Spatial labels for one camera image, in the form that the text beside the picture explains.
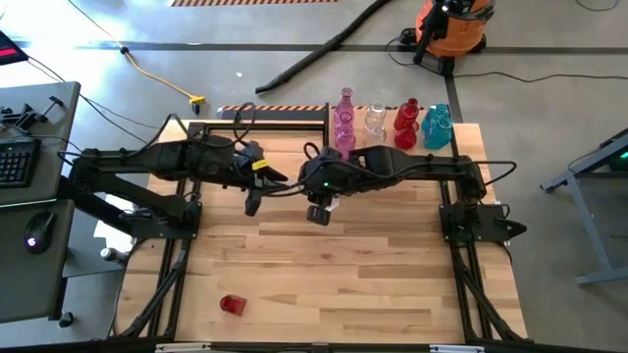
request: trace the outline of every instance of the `gray floor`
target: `gray floor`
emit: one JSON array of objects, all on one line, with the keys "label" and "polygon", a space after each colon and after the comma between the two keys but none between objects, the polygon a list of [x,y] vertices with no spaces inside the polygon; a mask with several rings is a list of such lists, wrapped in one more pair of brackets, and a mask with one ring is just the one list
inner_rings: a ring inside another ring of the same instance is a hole
[{"label": "gray floor", "polygon": [[[613,0],[582,0],[603,7]],[[186,99],[140,76],[116,51],[74,50],[73,43],[108,40],[65,1],[13,1],[0,28],[36,40],[27,52],[83,94],[144,123],[158,125],[170,112],[189,117]],[[343,29],[369,1],[340,0],[317,5],[168,8],[165,1],[78,1],[100,24],[123,40],[146,42],[322,43]],[[412,26],[417,0],[395,0],[348,42],[385,44]],[[607,13],[591,13],[571,0],[500,0],[487,27],[492,47],[627,47],[628,1]],[[275,92],[255,96],[266,83],[305,52],[136,51],[141,65],[191,92],[204,94],[214,117],[221,105],[256,103],[313,105],[336,103],[344,86],[354,103],[397,105],[408,96],[431,104],[446,102],[441,77],[400,67],[382,52],[336,52]],[[409,62],[409,55],[396,54]],[[554,73],[628,76],[624,55],[480,55],[466,57],[458,74],[504,71],[527,78]],[[27,64],[0,68],[0,85],[50,81]],[[628,281],[577,287],[574,277],[597,269],[570,195],[545,195],[540,182],[563,171],[572,159],[626,128],[626,81],[556,78],[525,84],[504,77],[455,80],[464,122],[479,123],[490,159],[511,159],[515,174],[500,181],[497,196],[512,207],[511,218],[529,227],[513,240],[514,272],[532,338],[543,343],[628,351]],[[154,130],[121,122],[142,138]],[[93,136],[107,136],[94,146]],[[140,142],[79,105],[72,140],[80,147],[137,147]],[[617,247],[627,246],[621,240]],[[621,263],[624,259],[614,259]],[[57,329],[44,320],[0,326],[0,345],[59,342],[103,337],[122,274],[71,279],[66,306],[78,321]]]}]

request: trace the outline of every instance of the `black desk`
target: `black desk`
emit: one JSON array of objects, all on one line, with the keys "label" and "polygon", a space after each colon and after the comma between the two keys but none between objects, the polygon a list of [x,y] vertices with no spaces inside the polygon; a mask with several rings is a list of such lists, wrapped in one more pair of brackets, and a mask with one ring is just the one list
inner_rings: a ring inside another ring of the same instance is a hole
[{"label": "black desk", "polygon": [[[25,247],[26,224],[34,214],[46,209],[56,215],[52,243],[41,254],[29,254]],[[65,281],[61,272],[74,202],[64,200],[0,210],[0,323],[55,316],[55,311],[61,308],[57,305],[57,293]]]},{"label": "black desk", "polygon": [[[70,138],[70,130],[79,100],[80,84],[63,82],[38,84],[22,87],[0,88],[0,106],[19,112],[24,103],[36,112],[43,112],[51,103],[49,96],[59,98],[64,107],[55,106],[46,114],[48,123],[35,123],[29,130],[33,135],[53,135]],[[0,131],[0,138],[12,138],[6,130]],[[13,205],[26,202],[50,200],[55,198],[63,161],[57,157],[58,151],[64,151],[67,143],[58,138],[43,138],[37,167],[28,188],[3,189],[0,192],[0,205]]]}]

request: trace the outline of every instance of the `vacuum hose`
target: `vacuum hose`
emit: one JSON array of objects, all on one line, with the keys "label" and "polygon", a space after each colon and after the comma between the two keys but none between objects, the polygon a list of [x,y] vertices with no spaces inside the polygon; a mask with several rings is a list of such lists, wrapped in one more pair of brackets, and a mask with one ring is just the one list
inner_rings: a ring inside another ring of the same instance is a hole
[{"label": "vacuum hose", "polygon": [[311,52],[308,56],[301,59],[298,63],[292,65],[289,69],[281,73],[279,76],[275,77],[268,84],[263,85],[261,87],[255,88],[255,94],[260,94],[264,92],[268,92],[272,89],[275,89],[282,84],[288,82],[293,76],[300,73],[303,69],[310,66],[312,63],[323,57],[328,52],[338,49],[340,45],[344,42],[345,39],[349,38],[371,15],[375,14],[380,8],[392,0],[377,0],[373,4],[371,4],[357,19],[353,20],[351,25],[345,28],[342,32],[337,34],[334,38],[328,40],[323,46]]}]

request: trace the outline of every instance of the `yellow tag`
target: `yellow tag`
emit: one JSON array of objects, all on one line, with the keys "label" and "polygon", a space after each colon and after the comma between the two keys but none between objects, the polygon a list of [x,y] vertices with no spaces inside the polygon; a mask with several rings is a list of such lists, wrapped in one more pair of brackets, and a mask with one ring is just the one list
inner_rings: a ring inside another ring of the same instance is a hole
[{"label": "yellow tag", "polygon": [[266,162],[266,160],[261,160],[261,161],[257,161],[255,163],[253,163],[253,165],[251,166],[251,169],[253,171],[257,171],[257,170],[262,169],[264,167],[268,167],[268,162]]}]

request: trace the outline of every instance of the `wooden table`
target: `wooden table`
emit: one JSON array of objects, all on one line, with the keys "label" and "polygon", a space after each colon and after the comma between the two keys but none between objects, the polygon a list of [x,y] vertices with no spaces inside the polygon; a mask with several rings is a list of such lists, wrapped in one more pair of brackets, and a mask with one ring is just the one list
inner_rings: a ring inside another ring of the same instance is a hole
[{"label": "wooden table", "polygon": [[[356,111],[358,145],[363,116]],[[390,125],[396,111],[389,111]],[[480,128],[454,125],[461,155],[487,159]],[[162,141],[184,138],[176,124]],[[314,131],[253,131],[271,166],[296,179],[303,144],[322,145]],[[418,147],[411,153],[428,154]],[[435,155],[450,155],[444,149]],[[489,170],[483,165],[485,180]],[[151,177],[162,194],[176,184]],[[434,181],[405,181],[385,190],[343,198],[328,227],[305,221],[302,196],[266,198],[257,216],[243,212],[245,193],[203,184],[203,219],[187,265],[177,340],[344,343],[463,342],[453,269],[443,242]],[[484,199],[495,199],[493,188]],[[129,326],[155,290],[163,240],[148,240],[131,257],[118,308],[118,330]],[[526,335],[508,257],[494,244],[478,243],[488,297],[511,327]],[[220,299],[248,300],[242,317],[221,311]],[[167,321],[166,298],[162,324]],[[470,303],[479,330],[477,306]]]}]

